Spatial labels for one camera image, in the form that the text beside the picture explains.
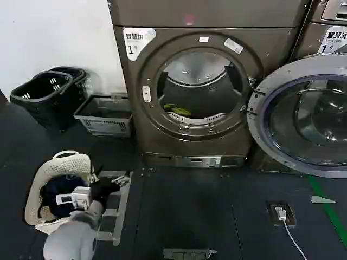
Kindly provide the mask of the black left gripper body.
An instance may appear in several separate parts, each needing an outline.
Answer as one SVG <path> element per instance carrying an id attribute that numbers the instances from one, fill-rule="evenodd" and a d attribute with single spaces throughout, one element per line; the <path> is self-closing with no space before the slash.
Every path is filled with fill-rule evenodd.
<path id="1" fill-rule="evenodd" d="M 106 203 L 111 193 L 118 192 L 120 185 L 110 179 L 99 180 L 90 184 L 91 196 L 93 200 Z"/>

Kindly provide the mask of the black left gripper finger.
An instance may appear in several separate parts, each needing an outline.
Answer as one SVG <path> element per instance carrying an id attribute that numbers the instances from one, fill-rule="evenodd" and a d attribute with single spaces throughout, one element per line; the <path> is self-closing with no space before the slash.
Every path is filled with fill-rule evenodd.
<path id="1" fill-rule="evenodd" d="M 112 185 L 125 186 L 131 182 L 131 171 L 115 171 L 113 173 L 114 176 L 111 180 Z"/>
<path id="2" fill-rule="evenodd" d="M 90 173 L 87 175 L 87 180 L 89 183 L 96 183 L 99 181 L 99 174 L 102 171 L 102 166 L 98 168 L 94 168 L 93 166 L 91 167 Z"/>

